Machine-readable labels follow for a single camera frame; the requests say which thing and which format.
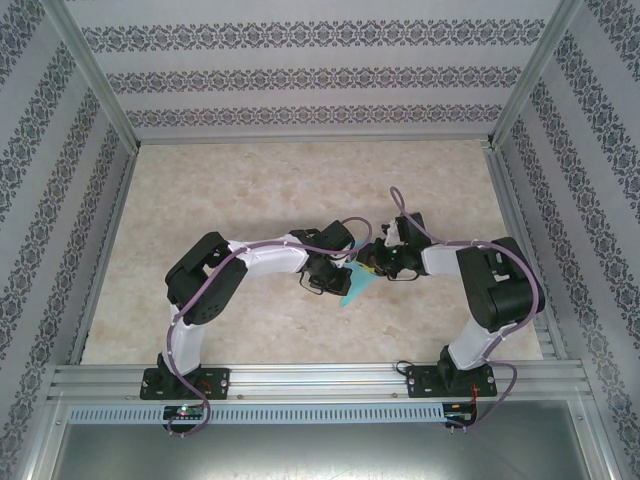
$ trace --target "robotic arm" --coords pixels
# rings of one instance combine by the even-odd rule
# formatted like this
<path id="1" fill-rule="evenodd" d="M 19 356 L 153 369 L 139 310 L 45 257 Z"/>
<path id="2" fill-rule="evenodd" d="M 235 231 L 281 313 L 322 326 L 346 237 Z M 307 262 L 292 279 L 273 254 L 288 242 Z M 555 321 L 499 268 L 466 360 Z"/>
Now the robotic arm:
<path id="1" fill-rule="evenodd" d="M 274 243 L 275 245 L 251 248 L 252 245 Z M 272 241 L 237 242 L 226 241 L 218 232 L 206 234 L 171 269 L 165 278 L 167 297 L 171 302 L 172 317 L 175 316 L 208 278 L 205 265 L 217 267 L 231 252 L 241 248 L 240 253 L 218 272 L 213 282 L 198 302 L 180 318 L 173 329 L 172 356 L 177 372 L 186 375 L 200 366 L 200 348 L 207 323 L 215 319 L 226 307 L 240 283 L 249 278 L 272 273 L 299 273 L 309 275 L 309 286 L 320 293 L 328 292 L 344 296 L 351 286 L 351 270 L 344 268 L 346 258 L 337 259 L 287 243 L 304 244 L 326 250 L 340 251 L 355 244 L 349 230 L 339 221 L 333 222 L 323 231 L 294 230 Z M 168 369 L 169 358 L 165 347 L 158 360 L 161 370 Z"/>
<path id="2" fill-rule="evenodd" d="M 411 215 L 424 228 L 419 213 Z M 486 362 L 488 349 L 498 337 L 520 324 L 533 303 L 531 284 L 523 270 L 509 257 L 492 248 L 432 244 L 405 216 L 382 226 L 385 238 L 365 246 L 357 261 L 372 273 L 396 280 L 402 270 L 417 276 L 459 275 L 462 277 L 471 317 L 462 333 L 445 346 L 438 361 L 438 373 L 445 388 L 467 388 L 469 373 Z M 492 242 L 528 264 L 511 237 Z M 536 280 L 539 301 L 536 313 L 545 305 Z"/>
<path id="3" fill-rule="evenodd" d="M 424 227 L 419 213 L 412 214 L 411 218 Z M 375 275 L 392 281 L 397 280 L 403 270 L 412 271 L 416 278 L 442 274 L 461 276 L 471 318 L 460 336 L 443 348 L 437 364 L 437 378 L 428 381 L 443 385 L 448 394 L 444 396 L 468 392 L 469 385 L 475 383 L 474 375 L 486 363 L 488 349 L 495 340 L 528 316 L 533 303 L 531 284 L 523 270 L 508 256 L 492 248 L 434 244 L 405 216 L 383 225 L 383 232 L 384 238 L 364 245 L 356 258 Z M 303 250 L 287 243 L 302 244 L 329 253 Z M 516 255 L 527 266 L 513 238 L 504 237 L 493 243 Z M 199 368 L 205 325 L 223 311 L 245 278 L 289 272 L 300 274 L 302 284 L 307 274 L 309 287 L 319 293 L 344 296 L 351 286 L 351 269 L 343 266 L 347 256 L 336 257 L 334 252 L 351 249 L 354 245 L 353 236 L 339 221 L 323 231 L 294 230 L 266 242 L 226 241 L 217 232 L 206 234 L 165 278 L 174 317 L 211 280 L 205 266 L 216 268 L 234 252 L 244 251 L 227 260 L 224 268 L 217 269 L 213 281 L 209 282 L 198 301 L 184 317 L 172 324 L 170 344 L 174 367 L 169 368 L 171 359 L 165 347 L 158 356 L 159 368 L 153 372 L 153 378 L 149 377 L 154 385 L 161 386 L 159 393 L 170 396 L 152 396 L 154 388 L 145 387 L 145 380 L 142 392 L 151 392 L 151 396 L 145 393 L 146 398 L 188 398 L 190 392 L 178 381 L 176 373 L 184 376 L 191 385 L 198 381 L 207 385 L 202 381 L 203 369 Z M 544 308 L 544 297 L 537 281 L 536 285 L 539 312 Z"/>

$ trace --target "striped wallpaper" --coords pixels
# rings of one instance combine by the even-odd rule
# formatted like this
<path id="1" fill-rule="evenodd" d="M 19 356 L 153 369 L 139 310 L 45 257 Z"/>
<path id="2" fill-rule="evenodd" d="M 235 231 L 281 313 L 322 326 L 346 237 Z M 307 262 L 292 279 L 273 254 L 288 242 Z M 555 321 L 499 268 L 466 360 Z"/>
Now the striped wallpaper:
<path id="1" fill-rule="evenodd" d="M 622 478 L 640 478 L 640 2 L 586 1 L 502 146 Z"/>
<path id="2" fill-rule="evenodd" d="M 37 0 L 0 2 L 0 479 L 68 361 L 131 161 Z"/>
<path id="3" fill-rule="evenodd" d="M 68 2 L 142 140 L 487 134 L 556 4 Z"/>

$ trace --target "metal frame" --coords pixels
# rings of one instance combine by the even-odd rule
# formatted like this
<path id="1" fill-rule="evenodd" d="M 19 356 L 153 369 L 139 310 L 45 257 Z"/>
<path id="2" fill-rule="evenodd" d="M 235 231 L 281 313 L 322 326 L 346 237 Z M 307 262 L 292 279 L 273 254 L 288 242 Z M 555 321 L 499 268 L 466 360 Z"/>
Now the metal frame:
<path id="1" fill-rule="evenodd" d="M 493 132 L 491 132 L 493 146 L 502 145 L 504 139 L 509 135 L 509 130 L 524 102 L 542 75 L 542 70 L 553 55 L 553 51 L 582 3 L 582 0 L 560 0 L 527 62 L 527 66 L 522 71 L 522 75 L 518 78 L 513 92 L 502 109 Z"/>
<path id="2" fill-rule="evenodd" d="M 100 255 L 100 258 L 98 260 L 98 268 L 96 269 L 96 280 L 93 282 L 93 286 L 91 287 L 91 291 L 89 292 L 87 305 L 84 309 L 83 317 L 80 320 L 77 340 L 73 345 L 73 351 L 71 352 L 71 356 L 69 358 L 69 363 L 73 365 L 79 364 L 80 360 L 82 360 L 84 345 L 87 341 L 89 330 L 91 329 L 93 316 L 96 312 L 96 308 L 98 307 L 98 298 L 100 297 L 102 284 L 104 283 L 104 278 L 107 274 L 107 267 L 109 266 L 109 260 L 111 259 L 111 252 L 113 251 L 113 246 L 116 242 L 116 234 L 118 233 L 118 227 L 120 226 L 120 220 L 122 219 L 122 213 L 124 212 L 124 206 L 127 195 L 129 194 L 129 188 L 131 187 L 131 182 L 133 181 L 133 172 L 135 171 L 136 162 L 138 161 L 137 148 L 133 153 L 131 153 L 131 155 L 133 155 L 133 158 L 131 158 L 131 160 L 129 161 L 129 165 L 127 166 L 124 185 L 120 190 L 120 193 L 118 194 L 118 198 L 116 198 L 116 205 L 113 213 L 114 216 L 111 224 L 109 225 L 109 232 L 105 237 L 104 251 L 102 255 Z"/>
<path id="3" fill-rule="evenodd" d="M 42 6 L 53 21 L 58 33 L 82 70 L 87 83 L 96 94 L 109 120 L 129 152 L 137 152 L 140 144 L 127 114 L 100 68 L 80 27 L 73 19 L 65 0 L 43 0 Z"/>
<path id="4" fill-rule="evenodd" d="M 306 135 L 185 135 L 166 137 L 153 134 L 145 136 L 142 145 L 191 145 L 217 143 L 300 143 L 300 142 L 424 142 L 430 140 L 486 140 L 487 134 L 478 133 L 397 133 L 397 134 L 306 134 Z"/>
<path id="5" fill-rule="evenodd" d="M 591 478 L 619 478 L 611 449 L 597 411 L 586 372 L 579 360 L 514 362 L 518 382 L 507 401 L 563 400 L 570 407 Z M 231 365 L 229 398 L 216 406 L 238 405 L 340 405 L 403 404 L 437 405 L 469 398 L 410 399 L 406 380 L 391 363 Z M 36 432 L 34 448 L 23 479 L 52 477 L 62 447 L 70 411 L 77 405 L 106 408 L 167 405 L 178 402 L 145 402 L 138 397 L 146 366 L 58 366 Z M 501 394 L 511 379 L 508 368 L 494 369 Z M 494 399 L 481 398 L 488 402 Z"/>
<path id="6" fill-rule="evenodd" d="M 538 262 L 536 261 L 533 251 L 533 245 L 531 244 L 531 239 L 529 238 L 527 228 L 524 223 L 524 217 L 522 216 L 522 212 L 517 208 L 518 201 L 516 199 L 515 191 L 513 190 L 513 185 L 511 185 L 511 182 L 508 180 L 502 154 L 499 150 L 494 150 L 488 142 L 483 144 L 483 150 L 507 233 L 515 238 L 518 245 L 521 246 L 522 251 L 536 277 L 542 278 Z M 542 332 L 537 333 L 542 333 L 542 335 L 538 336 L 538 339 L 540 340 L 543 355 L 545 354 L 545 344 L 543 344 L 543 342 L 546 341 L 546 338 L 543 339 L 543 336 L 546 336 L 545 333 L 548 333 L 548 341 L 551 343 L 551 347 L 553 349 L 552 356 L 559 360 L 568 359 L 569 355 L 567 354 L 564 342 L 562 341 L 562 336 L 560 335 L 558 321 L 553 314 L 553 310 L 549 302 L 547 302 L 544 310 L 536 316 L 535 321 L 536 329 L 542 330 Z"/>

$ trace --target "marble floor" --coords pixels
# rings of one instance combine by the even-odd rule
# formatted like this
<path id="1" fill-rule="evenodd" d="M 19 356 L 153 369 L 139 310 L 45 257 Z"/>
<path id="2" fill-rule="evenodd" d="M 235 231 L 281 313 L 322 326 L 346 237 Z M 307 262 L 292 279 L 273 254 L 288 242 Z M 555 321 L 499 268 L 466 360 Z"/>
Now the marble floor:
<path id="1" fill-rule="evenodd" d="M 155 362 L 170 319 L 165 274 L 205 233 L 262 240 L 361 215 L 379 234 L 398 215 L 391 185 L 441 238 L 505 235 L 475 141 L 143 146 L 82 363 Z M 202 361 L 433 361 L 468 316 L 455 277 L 376 279 L 341 308 L 278 274 L 241 284 L 209 324 Z M 541 359 L 533 325 L 493 358 Z"/>

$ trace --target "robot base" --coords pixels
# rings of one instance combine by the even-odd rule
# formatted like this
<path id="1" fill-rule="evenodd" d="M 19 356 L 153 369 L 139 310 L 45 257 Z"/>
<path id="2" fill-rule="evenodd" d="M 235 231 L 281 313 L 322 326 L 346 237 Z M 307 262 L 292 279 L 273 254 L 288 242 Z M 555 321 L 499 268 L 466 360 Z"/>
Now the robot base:
<path id="1" fill-rule="evenodd" d="M 199 367 L 184 378 L 209 400 L 226 400 L 229 391 L 228 368 Z M 158 368 L 147 368 L 142 377 L 140 399 L 142 400 L 198 400 L 191 390 L 185 387 L 171 373 L 164 363 L 162 354 L 158 355 Z"/>
<path id="2" fill-rule="evenodd" d="M 437 365 L 409 364 L 403 374 L 407 377 L 409 398 L 498 395 L 493 369 L 489 365 L 459 370 L 447 347 L 443 348 Z"/>

